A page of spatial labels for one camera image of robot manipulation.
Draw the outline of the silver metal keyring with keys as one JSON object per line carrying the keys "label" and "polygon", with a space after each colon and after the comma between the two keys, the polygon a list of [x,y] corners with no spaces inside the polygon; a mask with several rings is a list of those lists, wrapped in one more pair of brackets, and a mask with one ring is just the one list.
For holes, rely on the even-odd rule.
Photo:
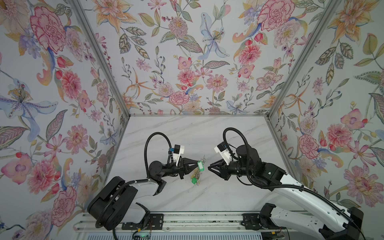
{"label": "silver metal keyring with keys", "polygon": [[[203,158],[200,159],[199,161],[202,161],[202,162],[204,163],[204,168],[205,168],[205,162],[206,162],[206,158],[205,158],[205,156],[203,156]],[[200,182],[200,176],[201,176],[201,175],[202,175],[202,172],[199,171],[199,168],[196,168],[196,169],[193,171],[193,174],[191,175],[191,180],[192,180],[192,178],[196,178],[196,179],[198,180],[197,183],[199,183],[199,182]]]}

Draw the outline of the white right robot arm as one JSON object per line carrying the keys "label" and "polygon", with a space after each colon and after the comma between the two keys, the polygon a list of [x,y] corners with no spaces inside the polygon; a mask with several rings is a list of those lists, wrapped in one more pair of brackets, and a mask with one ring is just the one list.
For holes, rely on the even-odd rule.
{"label": "white right robot arm", "polygon": [[247,177],[249,184],[269,190],[294,202],[307,214],[285,210],[266,203],[257,214],[244,214],[242,225],[251,230],[293,229],[319,240],[358,240],[364,213],[356,207],[346,208],[305,187],[285,170],[265,163],[256,149],[241,145],[234,156],[225,143],[214,148],[222,159],[208,169],[224,180],[231,176]]}

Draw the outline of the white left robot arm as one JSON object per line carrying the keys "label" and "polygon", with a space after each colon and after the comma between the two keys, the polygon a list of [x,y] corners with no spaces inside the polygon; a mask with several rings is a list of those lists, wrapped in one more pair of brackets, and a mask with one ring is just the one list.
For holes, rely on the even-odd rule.
{"label": "white left robot arm", "polygon": [[154,161],[149,166],[149,177],[126,182],[114,177],[89,203],[87,211],[96,220],[95,227],[108,231],[120,223],[130,223],[144,228],[150,220],[150,210],[137,199],[160,194],[166,186],[163,177],[184,178],[195,169],[202,168],[203,162],[180,158],[179,161],[165,165]]}

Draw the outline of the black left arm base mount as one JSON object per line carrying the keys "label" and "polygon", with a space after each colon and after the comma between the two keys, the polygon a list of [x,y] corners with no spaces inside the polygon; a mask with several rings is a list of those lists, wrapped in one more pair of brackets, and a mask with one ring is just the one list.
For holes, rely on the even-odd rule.
{"label": "black left arm base mount", "polygon": [[144,216],[141,222],[123,223],[122,230],[162,230],[164,224],[164,214],[149,214]]}

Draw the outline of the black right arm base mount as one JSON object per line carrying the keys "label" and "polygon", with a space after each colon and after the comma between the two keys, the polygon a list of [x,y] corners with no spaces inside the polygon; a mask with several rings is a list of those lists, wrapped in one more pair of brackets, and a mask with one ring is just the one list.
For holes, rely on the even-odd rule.
{"label": "black right arm base mount", "polygon": [[284,227],[279,227],[275,225],[269,217],[251,213],[251,214],[242,214],[243,220],[241,225],[246,228],[246,230],[280,230]]}

